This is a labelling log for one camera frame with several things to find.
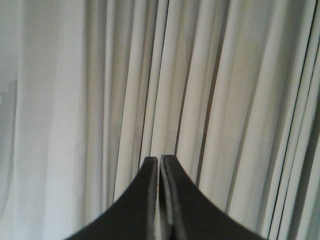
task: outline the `black object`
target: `black object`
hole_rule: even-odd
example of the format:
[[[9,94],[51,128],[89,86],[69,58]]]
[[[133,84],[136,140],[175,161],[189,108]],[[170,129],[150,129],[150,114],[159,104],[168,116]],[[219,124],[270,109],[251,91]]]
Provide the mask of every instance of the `black object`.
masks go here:
[[[263,240],[214,206],[174,155],[160,161],[163,240]],[[146,157],[129,187],[100,217],[66,240],[153,240],[158,160]]]
[[[159,200],[164,239],[263,240],[214,206],[173,155],[160,161]]]
[[[122,196],[100,217],[66,240],[152,240],[158,160],[146,157]]]

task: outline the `curtain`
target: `curtain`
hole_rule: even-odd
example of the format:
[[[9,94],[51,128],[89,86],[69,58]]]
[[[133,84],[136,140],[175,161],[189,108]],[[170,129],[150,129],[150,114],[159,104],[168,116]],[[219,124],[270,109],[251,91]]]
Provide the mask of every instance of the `curtain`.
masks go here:
[[[146,156],[271,240],[320,238],[318,0],[0,1],[0,239],[57,240]]]

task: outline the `curtain fold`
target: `curtain fold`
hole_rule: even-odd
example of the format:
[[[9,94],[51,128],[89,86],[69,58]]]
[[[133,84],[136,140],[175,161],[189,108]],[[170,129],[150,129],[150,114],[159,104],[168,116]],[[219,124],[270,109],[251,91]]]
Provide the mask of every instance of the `curtain fold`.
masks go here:
[[[271,240],[319,238],[317,0],[0,1],[0,239],[63,239],[176,154]]]

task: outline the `curtain pleat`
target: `curtain pleat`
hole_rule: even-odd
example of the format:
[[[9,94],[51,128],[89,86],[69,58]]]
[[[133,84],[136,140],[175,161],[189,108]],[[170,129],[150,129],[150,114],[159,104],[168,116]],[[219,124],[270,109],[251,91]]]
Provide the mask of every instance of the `curtain pleat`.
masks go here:
[[[0,239],[67,237],[162,154],[263,237],[319,238],[319,8],[0,1]]]

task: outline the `black curved edge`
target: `black curved edge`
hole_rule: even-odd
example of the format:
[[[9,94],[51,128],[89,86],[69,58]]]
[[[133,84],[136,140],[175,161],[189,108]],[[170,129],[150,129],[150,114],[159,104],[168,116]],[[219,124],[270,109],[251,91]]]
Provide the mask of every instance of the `black curved edge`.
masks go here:
[[[169,240],[263,240],[214,206],[194,185],[174,155],[160,160],[160,208]]]
[[[66,240],[153,240],[158,160],[146,157],[121,197],[101,216]]]

